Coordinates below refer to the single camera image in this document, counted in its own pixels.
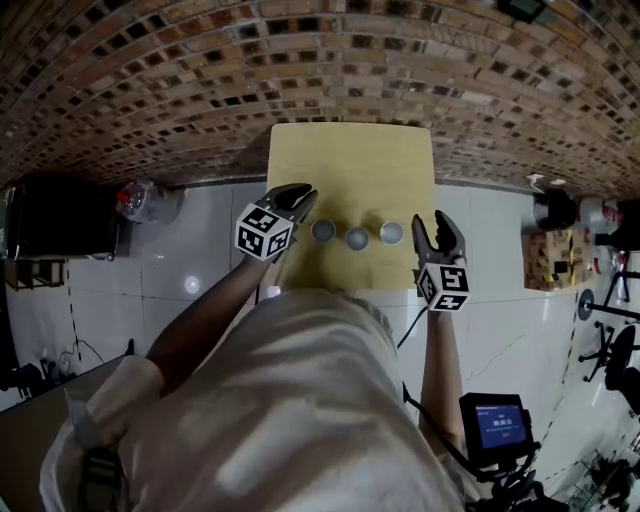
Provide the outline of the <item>person's right forearm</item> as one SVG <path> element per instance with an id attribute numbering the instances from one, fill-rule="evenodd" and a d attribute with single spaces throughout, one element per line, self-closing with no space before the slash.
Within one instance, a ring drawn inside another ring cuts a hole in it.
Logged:
<path id="1" fill-rule="evenodd" d="M 462 395 L 458 350 L 452 315 L 428 313 L 421 406 L 437 430 L 458 450 L 464 437 L 459 407 Z"/>

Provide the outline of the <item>tall black cabinet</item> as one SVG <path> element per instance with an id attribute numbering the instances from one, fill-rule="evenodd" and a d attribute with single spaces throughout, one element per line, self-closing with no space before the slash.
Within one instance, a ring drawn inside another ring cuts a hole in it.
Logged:
<path id="1" fill-rule="evenodd" d="M 640 234 L 618 229 L 612 234 L 597 234 L 594 244 L 613 247 L 618 251 L 640 251 Z"/>

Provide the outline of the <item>clear water jug red label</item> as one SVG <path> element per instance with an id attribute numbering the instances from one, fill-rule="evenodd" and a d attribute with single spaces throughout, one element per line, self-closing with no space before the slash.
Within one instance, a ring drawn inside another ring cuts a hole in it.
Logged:
<path id="1" fill-rule="evenodd" d="M 612 234 L 620 227 L 623 218 L 615 200 L 595 196 L 582 198 L 578 213 L 580 224 L 592 234 Z"/>

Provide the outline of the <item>black floor equipment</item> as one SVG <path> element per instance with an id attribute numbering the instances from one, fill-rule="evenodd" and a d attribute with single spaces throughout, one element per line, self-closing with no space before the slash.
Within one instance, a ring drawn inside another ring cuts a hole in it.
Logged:
<path id="1" fill-rule="evenodd" d="M 46 380 L 34 364 L 0 373 L 0 391 L 15 388 L 21 398 L 31 399 L 47 391 Z"/>

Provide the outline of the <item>black and silver bucket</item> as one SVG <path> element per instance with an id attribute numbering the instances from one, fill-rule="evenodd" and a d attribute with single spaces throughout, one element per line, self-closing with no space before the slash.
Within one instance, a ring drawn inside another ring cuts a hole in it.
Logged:
<path id="1" fill-rule="evenodd" d="M 522 220 L 522 234 L 564 230 L 574 225 L 576 202 L 563 190 L 548 189 L 533 195 L 531 214 Z"/>

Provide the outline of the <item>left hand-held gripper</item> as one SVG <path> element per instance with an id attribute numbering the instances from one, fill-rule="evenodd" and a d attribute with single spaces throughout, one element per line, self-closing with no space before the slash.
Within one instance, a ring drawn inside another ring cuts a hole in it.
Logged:
<path id="1" fill-rule="evenodd" d="M 293 243 L 318 198 L 308 183 L 291 183 L 271 189 L 266 197 L 250 202 L 235 224 L 234 246 L 260 261 L 277 260 Z"/>

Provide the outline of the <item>clear water jug red cap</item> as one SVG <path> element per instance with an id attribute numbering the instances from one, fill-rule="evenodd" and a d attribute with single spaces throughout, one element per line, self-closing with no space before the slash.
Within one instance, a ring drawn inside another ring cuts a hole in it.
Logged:
<path id="1" fill-rule="evenodd" d="M 594 249 L 594 269 L 599 275 L 613 275 L 622 271 L 629 262 L 630 253 L 609 246 L 596 246 Z"/>

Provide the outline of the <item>clear plastic bottle red cap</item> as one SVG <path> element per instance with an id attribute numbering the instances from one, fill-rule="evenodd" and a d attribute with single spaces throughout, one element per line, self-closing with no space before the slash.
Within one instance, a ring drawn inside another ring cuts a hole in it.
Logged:
<path id="1" fill-rule="evenodd" d="M 177 217 L 181 202 L 180 191 L 150 180 L 135 180 L 117 192 L 116 211 L 138 224 L 170 224 Z"/>

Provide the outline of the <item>black stand with round base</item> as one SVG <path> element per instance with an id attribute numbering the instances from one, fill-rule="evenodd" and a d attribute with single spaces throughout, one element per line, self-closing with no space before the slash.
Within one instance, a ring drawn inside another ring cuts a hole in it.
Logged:
<path id="1" fill-rule="evenodd" d="M 609 305 L 609 301 L 613 296 L 613 292 L 617 289 L 618 282 L 623 285 L 623 291 L 625 293 L 623 299 L 625 302 L 629 302 L 630 295 L 628 291 L 628 280 L 640 280 L 640 272 L 624 271 L 616 272 L 610 282 L 609 288 L 603 304 L 597 304 L 595 302 L 595 296 L 591 289 L 586 289 L 582 292 L 578 301 L 578 317 L 582 321 L 586 321 L 591 316 L 593 311 L 619 316 L 628 320 L 633 320 L 640 323 L 640 312 L 633 312 Z"/>

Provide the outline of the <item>dark low cabinet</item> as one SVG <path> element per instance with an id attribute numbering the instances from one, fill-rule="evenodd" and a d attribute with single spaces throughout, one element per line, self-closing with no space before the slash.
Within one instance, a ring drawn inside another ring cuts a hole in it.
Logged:
<path id="1" fill-rule="evenodd" d="M 115 256 L 114 189 L 62 176 L 29 178 L 0 192 L 0 258 Z"/>

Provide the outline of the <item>black wall device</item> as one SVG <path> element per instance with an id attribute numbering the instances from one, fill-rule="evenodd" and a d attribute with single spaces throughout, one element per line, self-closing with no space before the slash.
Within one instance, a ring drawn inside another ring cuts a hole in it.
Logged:
<path id="1" fill-rule="evenodd" d="M 547 5 L 544 0 L 497 0 L 496 7 L 517 21 L 531 24 Z"/>

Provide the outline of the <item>small black monitor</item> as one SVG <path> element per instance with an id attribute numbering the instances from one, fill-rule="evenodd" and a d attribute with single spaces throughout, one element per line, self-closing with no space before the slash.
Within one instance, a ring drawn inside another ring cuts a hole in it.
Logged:
<path id="1" fill-rule="evenodd" d="M 467 447 L 473 453 L 533 443 L 531 421 L 519 395 L 467 393 L 459 404 Z"/>

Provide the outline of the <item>person's beige clothing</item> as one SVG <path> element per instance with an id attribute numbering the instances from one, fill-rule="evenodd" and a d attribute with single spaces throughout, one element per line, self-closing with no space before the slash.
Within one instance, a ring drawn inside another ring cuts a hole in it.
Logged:
<path id="1" fill-rule="evenodd" d="M 464 512 L 406 409 L 387 317 L 321 290 L 259 303 L 176 391 L 124 358 L 87 404 L 130 512 Z"/>

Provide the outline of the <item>person's left forearm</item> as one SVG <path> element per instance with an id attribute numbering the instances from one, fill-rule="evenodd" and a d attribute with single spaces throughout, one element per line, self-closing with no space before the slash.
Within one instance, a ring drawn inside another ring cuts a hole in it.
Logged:
<path id="1" fill-rule="evenodd" d="M 159 369 L 160 395 L 178 389 L 214 350 L 271 263 L 251 256 L 187 307 L 158 336 L 147 358 Z"/>

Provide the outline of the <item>grey table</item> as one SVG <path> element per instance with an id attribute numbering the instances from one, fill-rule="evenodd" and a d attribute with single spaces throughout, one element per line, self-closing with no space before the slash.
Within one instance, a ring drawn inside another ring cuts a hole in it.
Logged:
<path id="1" fill-rule="evenodd" d="M 91 397 L 113 373 L 115 361 L 0 412 L 0 509 L 43 512 L 40 468 L 69 416 L 66 397 Z"/>

